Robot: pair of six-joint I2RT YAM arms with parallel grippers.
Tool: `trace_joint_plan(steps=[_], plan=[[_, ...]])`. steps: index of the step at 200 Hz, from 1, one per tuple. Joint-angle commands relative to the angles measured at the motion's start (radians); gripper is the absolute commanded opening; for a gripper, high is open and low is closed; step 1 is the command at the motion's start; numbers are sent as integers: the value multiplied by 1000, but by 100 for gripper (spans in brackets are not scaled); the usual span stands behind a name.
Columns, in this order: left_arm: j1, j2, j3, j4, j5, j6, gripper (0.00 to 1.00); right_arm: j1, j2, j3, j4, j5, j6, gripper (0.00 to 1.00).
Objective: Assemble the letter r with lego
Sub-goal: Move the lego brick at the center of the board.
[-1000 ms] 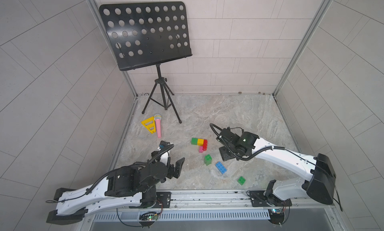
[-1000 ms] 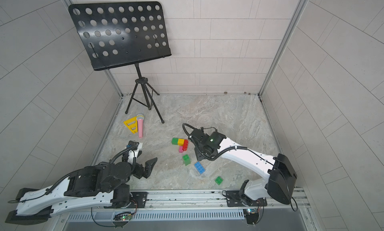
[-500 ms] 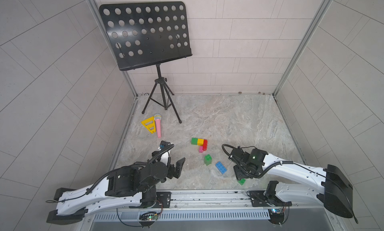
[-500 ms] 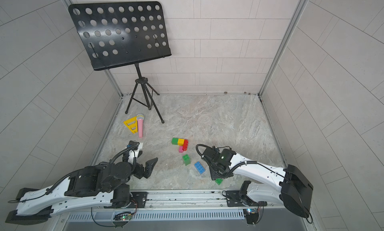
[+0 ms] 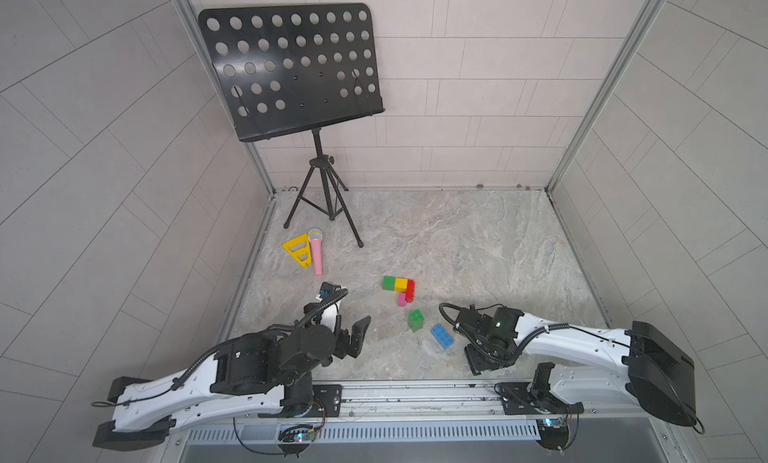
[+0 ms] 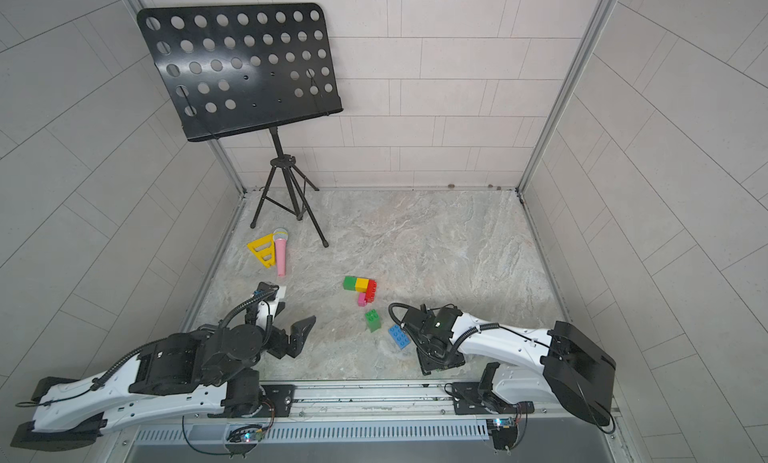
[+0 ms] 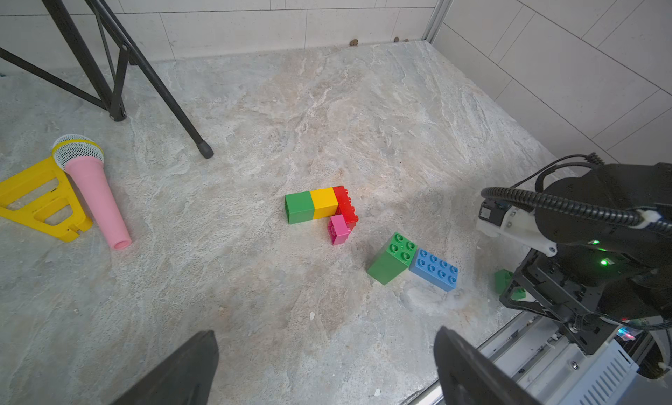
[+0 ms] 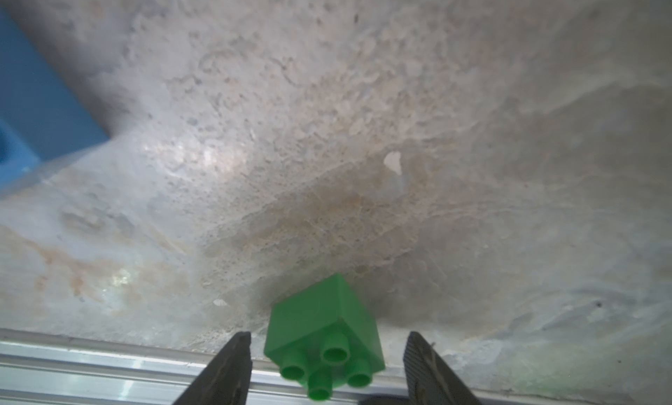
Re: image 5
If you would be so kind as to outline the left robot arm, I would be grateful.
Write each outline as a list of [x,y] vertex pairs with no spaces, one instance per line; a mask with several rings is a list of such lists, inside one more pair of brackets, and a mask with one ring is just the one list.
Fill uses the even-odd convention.
[[312,372],[336,359],[360,355],[370,317],[345,329],[339,304],[347,288],[322,284],[318,299],[291,324],[272,324],[218,343],[186,369],[148,380],[113,380],[101,406],[112,409],[93,445],[119,452],[158,446],[173,433],[231,417],[303,417],[325,410]]

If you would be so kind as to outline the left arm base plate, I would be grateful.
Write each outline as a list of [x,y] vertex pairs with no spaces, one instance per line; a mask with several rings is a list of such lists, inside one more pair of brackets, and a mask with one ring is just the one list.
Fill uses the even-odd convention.
[[257,413],[259,418],[338,417],[343,386],[340,384],[296,383],[284,389],[278,413]]

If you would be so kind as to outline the green lego brick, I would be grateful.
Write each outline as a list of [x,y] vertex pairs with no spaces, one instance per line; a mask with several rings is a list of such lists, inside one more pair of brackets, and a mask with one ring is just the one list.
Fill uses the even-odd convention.
[[382,279],[381,288],[386,291],[396,290],[396,278],[391,276],[385,276]]
[[420,310],[413,310],[409,313],[408,323],[413,325],[422,325],[424,322],[423,314]]
[[422,320],[408,320],[407,324],[412,332],[417,332],[423,328],[424,322]]

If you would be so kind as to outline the red lego brick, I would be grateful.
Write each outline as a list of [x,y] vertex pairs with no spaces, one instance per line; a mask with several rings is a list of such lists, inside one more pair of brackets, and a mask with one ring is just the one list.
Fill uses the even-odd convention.
[[406,286],[405,302],[407,304],[412,303],[414,301],[414,296],[415,296],[415,282],[413,280],[409,280]]

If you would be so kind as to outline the yellow lego brick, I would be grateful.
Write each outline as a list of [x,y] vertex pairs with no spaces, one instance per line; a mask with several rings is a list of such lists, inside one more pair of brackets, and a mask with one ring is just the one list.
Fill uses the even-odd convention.
[[406,293],[408,290],[409,280],[405,278],[396,278],[394,280],[394,290],[399,293]]

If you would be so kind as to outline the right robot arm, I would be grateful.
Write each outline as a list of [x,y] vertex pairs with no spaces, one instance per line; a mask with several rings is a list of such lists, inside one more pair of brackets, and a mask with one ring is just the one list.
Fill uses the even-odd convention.
[[633,404],[653,417],[702,435],[696,412],[695,363],[655,326],[585,328],[497,305],[493,315],[475,306],[439,304],[440,315],[468,341],[473,375],[543,356],[526,388],[525,403],[539,413],[574,414],[584,402]]

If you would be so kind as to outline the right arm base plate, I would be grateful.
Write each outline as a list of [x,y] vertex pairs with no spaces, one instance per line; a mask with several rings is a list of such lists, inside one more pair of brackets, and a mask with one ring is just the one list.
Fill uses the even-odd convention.
[[582,403],[568,404],[549,390],[534,389],[532,383],[502,382],[494,385],[505,415],[580,415]]

